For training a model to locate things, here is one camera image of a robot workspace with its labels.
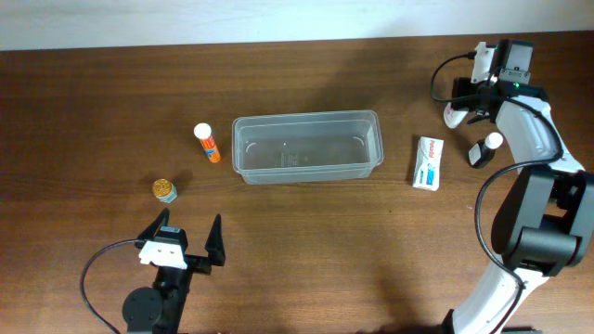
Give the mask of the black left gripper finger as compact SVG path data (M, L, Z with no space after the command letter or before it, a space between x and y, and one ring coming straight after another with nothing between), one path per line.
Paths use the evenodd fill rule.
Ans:
M167 226L169 222L170 210L164 208L157 218L145 228L137 237L137 242L147 242L153 240L162 226Z
M222 217L220 214L217 214L214 218L213 225L205 244L205 250L208 253L208 259L211 265L225 265L226 252L222 235Z

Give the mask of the white calamine lotion bottle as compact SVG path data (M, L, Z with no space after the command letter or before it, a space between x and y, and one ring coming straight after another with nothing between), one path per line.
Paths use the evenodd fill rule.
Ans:
M449 102L444 109L445 125L450 129L457 128L468 113L468 108L454 109L452 103Z

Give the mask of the dark brown syrup bottle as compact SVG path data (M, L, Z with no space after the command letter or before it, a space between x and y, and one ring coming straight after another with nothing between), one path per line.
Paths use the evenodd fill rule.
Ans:
M502 145L503 140L502 134L494 132L477 141L468 152L470 166L474 169L485 167L494 158L496 149Z

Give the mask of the white Panadol medicine box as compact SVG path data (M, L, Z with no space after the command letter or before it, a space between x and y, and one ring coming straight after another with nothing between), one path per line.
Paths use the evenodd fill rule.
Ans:
M422 136L418 143L412 186L436 191L440 186L440 165L444 141Z

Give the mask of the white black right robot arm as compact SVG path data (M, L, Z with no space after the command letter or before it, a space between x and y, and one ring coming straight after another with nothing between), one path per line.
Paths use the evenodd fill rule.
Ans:
M465 55L474 62L471 76L455 79L445 101L448 127L469 112L477 122L489 120L514 159L479 190L477 232L488 187L505 173L519 174L494 218L491 240L477 237L490 263L470 297L449 310L444 333L503 332L530 293L582 261L593 236L593 176L563 143L545 90L529 84L533 50L525 41L479 43Z

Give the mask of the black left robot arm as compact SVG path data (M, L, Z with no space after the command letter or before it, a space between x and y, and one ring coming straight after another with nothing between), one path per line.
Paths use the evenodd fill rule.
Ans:
M123 302L123 319L128 333L176 333L194 275L208 276L215 266L222 267L226 253L222 236L222 217L216 215L205 243L205 256L187 254L187 233L168 225L170 211L165 208L137 237L142 264L157 268L150 287L133 290Z

